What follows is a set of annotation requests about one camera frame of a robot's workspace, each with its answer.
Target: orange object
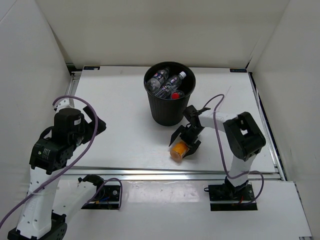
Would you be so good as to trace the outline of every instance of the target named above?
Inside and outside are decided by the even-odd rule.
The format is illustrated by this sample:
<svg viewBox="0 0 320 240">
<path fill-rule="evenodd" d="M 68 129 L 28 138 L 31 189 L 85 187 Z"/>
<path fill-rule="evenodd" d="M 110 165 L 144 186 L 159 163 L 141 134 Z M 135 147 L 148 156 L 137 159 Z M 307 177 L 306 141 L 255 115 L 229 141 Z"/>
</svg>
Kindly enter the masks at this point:
<svg viewBox="0 0 320 240">
<path fill-rule="evenodd" d="M 170 151 L 171 158 L 176 162 L 181 162 L 182 158 L 189 151 L 188 146 L 183 142 L 178 142 Z"/>
</svg>

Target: bottle label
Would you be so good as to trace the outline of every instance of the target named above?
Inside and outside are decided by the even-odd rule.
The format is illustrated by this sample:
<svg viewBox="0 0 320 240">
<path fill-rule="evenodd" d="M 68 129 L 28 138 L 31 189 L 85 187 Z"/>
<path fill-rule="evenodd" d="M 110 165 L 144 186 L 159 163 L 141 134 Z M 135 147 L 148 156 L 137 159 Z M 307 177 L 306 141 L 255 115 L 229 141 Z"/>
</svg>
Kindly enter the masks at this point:
<svg viewBox="0 0 320 240">
<path fill-rule="evenodd" d="M 164 76 L 164 71 L 161 71 L 161 72 L 156 72 L 154 75 L 153 75 L 153 78 L 154 79 L 157 79 L 159 82 L 160 82 L 160 79 Z"/>
<path fill-rule="evenodd" d="M 175 76 L 170 80 L 170 83 L 175 84 L 177 81 L 178 81 L 178 77 Z"/>
</svg>

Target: black trash can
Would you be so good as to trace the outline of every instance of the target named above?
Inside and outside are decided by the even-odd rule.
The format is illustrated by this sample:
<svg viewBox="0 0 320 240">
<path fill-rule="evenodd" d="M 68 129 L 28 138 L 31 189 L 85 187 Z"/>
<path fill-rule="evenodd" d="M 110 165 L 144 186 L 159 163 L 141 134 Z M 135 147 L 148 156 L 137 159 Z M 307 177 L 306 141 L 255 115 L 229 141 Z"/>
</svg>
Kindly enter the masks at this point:
<svg viewBox="0 0 320 240">
<path fill-rule="evenodd" d="M 184 97 L 178 99 L 162 99 L 154 96 L 146 89 L 147 81 L 160 69 L 165 67 L 170 68 L 169 77 L 178 75 L 180 72 L 185 72 L 186 77 L 182 80 L 181 86 L 178 90 L 184 92 Z M 183 111 L 188 105 L 191 93 L 196 86 L 196 77 L 190 68 L 187 66 L 173 61 L 165 61 L 153 65 L 144 75 L 143 85 L 148 94 L 151 114 L 153 119 L 160 125 L 173 126 L 178 124 L 183 116 Z"/>
</svg>

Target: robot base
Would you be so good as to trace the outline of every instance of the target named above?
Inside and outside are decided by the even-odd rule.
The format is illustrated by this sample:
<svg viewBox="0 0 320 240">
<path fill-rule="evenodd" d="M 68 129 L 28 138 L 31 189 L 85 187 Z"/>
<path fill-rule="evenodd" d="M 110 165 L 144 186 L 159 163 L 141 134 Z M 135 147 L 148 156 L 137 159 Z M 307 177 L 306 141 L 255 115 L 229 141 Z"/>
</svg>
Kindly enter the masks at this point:
<svg viewBox="0 0 320 240">
<path fill-rule="evenodd" d="M 62 240 L 67 231 L 66 215 L 51 214 L 51 230 L 38 240 Z M 9 231 L 7 238 L 9 240 L 37 240 L 35 236 L 27 238 L 20 235 L 20 231 L 17 228 Z"/>
<path fill-rule="evenodd" d="M 104 185 L 95 197 L 96 201 L 108 198 L 108 200 L 99 203 L 88 203 L 82 209 L 95 210 L 118 210 L 120 201 L 121 187 L 119 185 Z"/>
<path fill-rule="evenodd" d="M 209 185 L 205 188 L 209 192 L 211 211 L 256 211 L 255 202 L 246 204 L 255 198 L 251 184 L 247 184 L 236 194 L 231 194 L 226 184 Z"/>
</svg>

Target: white table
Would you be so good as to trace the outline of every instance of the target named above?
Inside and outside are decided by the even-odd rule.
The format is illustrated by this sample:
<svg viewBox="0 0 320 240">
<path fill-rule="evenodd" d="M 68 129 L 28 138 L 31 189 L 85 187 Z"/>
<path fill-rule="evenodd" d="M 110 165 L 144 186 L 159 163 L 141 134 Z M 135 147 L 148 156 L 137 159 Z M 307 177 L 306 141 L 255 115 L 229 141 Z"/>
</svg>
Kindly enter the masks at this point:
<svg viewBox="0 0 320 240">
<path fill-rule="evenodd" d="M 149 67 L 101 66 L 99 70 L 83 70 L 75 95 L 87 100 L 98 116 L 107 123 L 107 129 L 97 136 L 88 153 L 77 166 L 149 169 L 179 171 L 222 172 L 220 152 L 214 129 L 205 128 L 200 134 L 197 152 L 186 157 L 181 164 L 170 158 L 169 142 L 178 126 L 186 125 L 183 119 L 172 127 L 156 123 L 150 111 L 148 97 L 143 86 L 145 72 Z M 230 72 L 228 68 L 192 68 L 196 86 L 189 104 L 197 109 L 211 97 L 223 93 L 225 100 L 221 112 L 240 114 L 251 113 L 257 125 L 264 132 L 255 95 L 248 73 Z M 217 101 L 209 104 L 213 108 Z M 84 105 L 75 102 L 76 108 Z M 222 133 L 222 145 L 228 168 L 232 152 L 226 136 Z M 85 146 L 79 147 L 78 156 Z M 256 157 L 251 170 L 274 173 L 271 146 L 267 145 Z"/>
</svg>

